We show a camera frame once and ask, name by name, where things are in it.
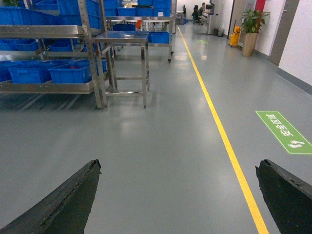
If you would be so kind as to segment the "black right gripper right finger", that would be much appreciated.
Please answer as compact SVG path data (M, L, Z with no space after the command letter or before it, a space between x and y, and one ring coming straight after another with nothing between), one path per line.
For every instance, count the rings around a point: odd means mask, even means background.
M263 199L282 234L312 232L312 186L264 159L255 168Z

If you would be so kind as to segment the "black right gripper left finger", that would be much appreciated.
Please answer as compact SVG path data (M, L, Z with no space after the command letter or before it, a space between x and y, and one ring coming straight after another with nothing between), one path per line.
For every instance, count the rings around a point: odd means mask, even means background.
M100 169L99 160L91 160L0 232L83 234L95 200Z

